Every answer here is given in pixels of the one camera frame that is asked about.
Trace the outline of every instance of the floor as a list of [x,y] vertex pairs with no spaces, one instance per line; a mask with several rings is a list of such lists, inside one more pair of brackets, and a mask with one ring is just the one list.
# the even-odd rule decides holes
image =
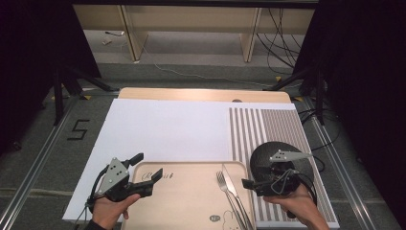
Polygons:
[[[261,71],[267,71],[266,75],[272,73],[273,76],[285,78],[292,71],[288,64],[294,65],[294,58],[297,57],[295,53],[292,53],[293,57],[290,55],[288,57],[284,50],[275,47],[273,50],[288,64],[276,57],[268,56],[268,52],[257,38],[252,60],[247,63],[243,61],[237,34],[150,33],[141,59],[134,62],[130,58],[125,36],[121,35],[121,32],[110,33],[85,31],[95,60],[100,65],[103,81],[112,82],[118,87],[153,85],[155,87],[261,90],[277,82],[277,79],[264,77]],[[272,34],[267,36],[268,39],[273,39]],[[102,44],[107,37],[111,43]],[[269,44],[264,34],[260,34],[259,37]],[[284,37],[289,49],[296,52],[300,51],[303,39],[303,35]],[[277,39],[277,44],[283,46],[280,37]],[[166,82],[158,82],[154,77],[132,78],[123,74],[131,73],[125,72],[124,69],[136,69],[137,66],[146,66],[149,72],[154,71],[165,78]],[[226,67],[227,70],[230,68],[236,70],[236,77],[218,74]],[[246,74],[241,71],[244,68],[256,69],[259,74],[243,76]],[[222,80],[221,84],[213,80],[213,76]],[[293,103],[298,111],[313,108],[314,102],[311,97],[295,98],[300,96],[299,85],[299,81],[294,82],[283,90],[294,100]],[[93,86],[83,82],[83,88],[89,90]],[[15,194],[18,194],[23,182],[32,184],[29,195],[20,200],[19,208],[14,210],[17,216],[12,220],[11,229],[76,228],[76,225],[61,219],[81,174],[80,170],[72,169],[83,169],[102,128],[108,107],[117,97],[117,94],[98,90],[86,92],[88,92],[85,93],[86,95],[92,97],[91,100],[66,99],[65,106],[70,115],[66,118],[66,125],[55,127],[52,125],[55,108],[51,91],[49,97],[44,100],[44,109],[38,112],[21,139],[23,149],[11,150],[1,156],[0,210],[2,212],[8,211],[7,208],[10,207],[8,204],[15,200]],[[307,113],[301,114],[301,118],[304,119],[306,115]],[[67,142],[66,139],[73,135],[68,129],[72,129],[75,122],[83,118],[91,121],[87,124],[89,131],[86,139],[81,142]],[[339,118],[329,110],[324,113],[324,118],[326,125],[320,126],[317,119],[311,117],[304,123],[304,131],[314,155],[320,159],[318,161],[320,175],[341,229],[400,229],[385,201],[363,169],[362,163],[357,161],[356,152],[346,132],[341,128]],[[68,131],[59,133],[56,130],[58,128]],[[50,134],[54,132],[57,133],[56,139],[49,140]],[[29,176],[32,172],[30,169],[41,154],[43,154],[43,162],[39,166],[37,177],[32,178]]]

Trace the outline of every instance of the hand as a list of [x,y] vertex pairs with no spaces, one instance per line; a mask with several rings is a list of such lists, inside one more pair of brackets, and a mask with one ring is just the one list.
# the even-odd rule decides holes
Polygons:
[[120,202],[113,202],[106,197],[100,198],[96,200],[92,220],[104,229],[112,229],[121,214],[125,219],[129,218],[127,208],[139,198],[141,196],[138,194],[131,195]]
[[263,200],[280,204],[285,212],[290,211],[309,229],[328,229],[327,222],[317,209],[305,185],[300,184],[298,189],[290,195],[265,196]]

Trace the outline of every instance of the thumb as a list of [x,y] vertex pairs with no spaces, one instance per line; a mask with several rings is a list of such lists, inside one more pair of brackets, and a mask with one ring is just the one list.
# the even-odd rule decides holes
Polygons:
[[270,203],[281,204],[281,199],[276,196],[264,196],[263,200]]
[[141,196],[139,194],[131,195],[125,199],[125,204],[127,206],[130,206],[131,204],[135,203],[140,198],[141,198]]

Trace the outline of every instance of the tripod leg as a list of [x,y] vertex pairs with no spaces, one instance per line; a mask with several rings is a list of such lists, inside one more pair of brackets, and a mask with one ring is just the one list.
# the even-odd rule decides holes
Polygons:
[[111,87],[111,86],[109,86],[109,85],[107,85],[107,84],[105,84],[105,83],[103,83],[103,82],[101,82],[101,81],[99,81],[99,80],[97,80],[95,78],[92,78],[92,77],[88,76],[87,74],[81,72],[78,69],[71,68],[71,67],[66,67],[66,69],[68,71],[72,72],[73,74],[79,76],[80,78],[85,79],[86,81],[98,86],[98,88],[100,88],[100,89],[102,89],[104,91],[111,92],[111,91],[119,91],[120,90],[119,88],[113,88],[113,87]]

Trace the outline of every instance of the metal rail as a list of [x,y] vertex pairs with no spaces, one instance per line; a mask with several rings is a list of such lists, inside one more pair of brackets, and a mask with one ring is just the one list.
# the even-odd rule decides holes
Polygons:
[[39,152],[38,156],[33,162],[30,170],[28,171],[27,175],[25,176],[23,182],[21,183],[20,187],[15,192],[11,202],[3,212],[1,219],[0,219],[0,229],[9,230],[11,229],[12,225],[14,224],[21,208],[23,207],[27,197],[30,193],[31,188],[33,187],[34,183],[38,179],[39,175],[44,168],[47,159],[52,152],[54,145],[57,141],[57,138],[60,132],[63,130],[66,121],[69,117],[69,114],[72,108],[75,106],[76,102],[79,100],[79,97],[71,97],[66,104],[66,113],[61,118],[59,124],[54,126],[50,135],[48,136],[44,146],[42,147],[41,151]]
[[[312,108],[309,98],[304,98],[304,102],[306,103],[306,106],[308,108]],[[330,143],[331,138],[328,136],[326,128],[324,126],[321,126],[316,118],[312,119],[312,124],[314,125],[323,145]],[[327,152],[328,159],[330,160],[334,168],[334,171],[337,173],[337,177],[341,183],[341,186],[343,187],[343,190],[350,202],[352,210],[356,218],[358,219],[360,226],[362,227],[362,229],[365,230],[376,229],[376,226],[372,221],[370,212],[368,211],[367,206],[362,200],[361,195],[358,193],[354,184],[352,183],[351,177],[347,172],[343,162],[341,161],[340,155],[338,154],[334,145],[331,144],[326,146],[325,150]]]

